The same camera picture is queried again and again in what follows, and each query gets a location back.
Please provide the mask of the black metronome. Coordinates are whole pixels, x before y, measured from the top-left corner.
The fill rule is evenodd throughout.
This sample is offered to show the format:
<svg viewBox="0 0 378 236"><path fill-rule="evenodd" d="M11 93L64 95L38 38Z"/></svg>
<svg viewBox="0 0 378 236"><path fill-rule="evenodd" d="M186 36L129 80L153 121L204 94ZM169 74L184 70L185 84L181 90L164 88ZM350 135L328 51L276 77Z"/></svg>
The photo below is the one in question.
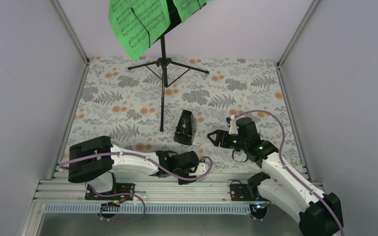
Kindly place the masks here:
<svg viewBox="0 0 378 236"><path fill-rule="evenodd" d="M174 141L191 146L196 133L196 119L191 111L183 110L176 126Z"/></svg>

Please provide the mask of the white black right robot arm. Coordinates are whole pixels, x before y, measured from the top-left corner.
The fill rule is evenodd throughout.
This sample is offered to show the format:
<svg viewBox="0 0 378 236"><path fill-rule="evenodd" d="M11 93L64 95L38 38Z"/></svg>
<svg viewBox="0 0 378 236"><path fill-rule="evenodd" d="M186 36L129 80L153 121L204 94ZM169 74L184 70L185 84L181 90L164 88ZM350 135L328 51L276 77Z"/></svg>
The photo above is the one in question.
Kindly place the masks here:
<svg viewBox="0 0 378 236"><path fill-rule="evenodd" d="M344 233L341 201L300 175L282 156L281 148L260 137L249 118L228 118L230 130L207 135L216 147L243 151L261 172L247 180L247 194L275 203L299 226L304 236L341 236Z"/></svg>

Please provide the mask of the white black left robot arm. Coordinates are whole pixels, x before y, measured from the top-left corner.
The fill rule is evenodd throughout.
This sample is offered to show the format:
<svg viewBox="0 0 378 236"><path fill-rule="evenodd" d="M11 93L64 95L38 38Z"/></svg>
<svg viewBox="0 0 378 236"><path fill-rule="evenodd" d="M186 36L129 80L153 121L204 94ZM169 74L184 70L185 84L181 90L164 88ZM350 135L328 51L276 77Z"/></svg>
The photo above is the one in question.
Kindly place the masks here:
<svg viewBox="0 0 378 236"><path fill-rule="evenodd" d="M139 152L118 147L108 136L93 138L69 148L68 181L87 183L103 198L117 194L118 173L140 173L146 176L166 178L179 176L178 184L195 181L205 173L206 164L199 161L194 151L178 154L171 150Z"/></svg>

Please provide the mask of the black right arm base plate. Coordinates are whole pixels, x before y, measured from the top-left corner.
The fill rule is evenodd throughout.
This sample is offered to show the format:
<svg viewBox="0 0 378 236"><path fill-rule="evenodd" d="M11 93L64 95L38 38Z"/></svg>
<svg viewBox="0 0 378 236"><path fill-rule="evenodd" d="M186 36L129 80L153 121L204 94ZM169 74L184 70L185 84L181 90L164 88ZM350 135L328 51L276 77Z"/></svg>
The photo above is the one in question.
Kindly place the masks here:
<svg viewBox="0 0 378 236"><path fill-rule="evenodd" d="M246 184L231 183L229 188L231 200L234 202L253 202L260 199L258 196L253 196L248 191Z"/></svg>

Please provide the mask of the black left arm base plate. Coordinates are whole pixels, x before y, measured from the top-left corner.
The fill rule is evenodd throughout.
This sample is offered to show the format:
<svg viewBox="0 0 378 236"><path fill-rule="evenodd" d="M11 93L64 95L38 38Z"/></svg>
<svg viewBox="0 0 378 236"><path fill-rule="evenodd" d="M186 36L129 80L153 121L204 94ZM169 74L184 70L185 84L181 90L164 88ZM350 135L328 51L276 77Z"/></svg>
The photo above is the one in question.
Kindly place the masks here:
<svg viewBox="0 0 378 236"><path fill-rule="evenodd" d="M132 201L133 196L124 195L124 193L133 193L135 190L134 183L116 183L116 189L112 191L108 191L106 193L102 193L103 197L97 195L93 190L92 187L86 183L86 193L85 193L85 200L101 200L101 201Z"/></svg>

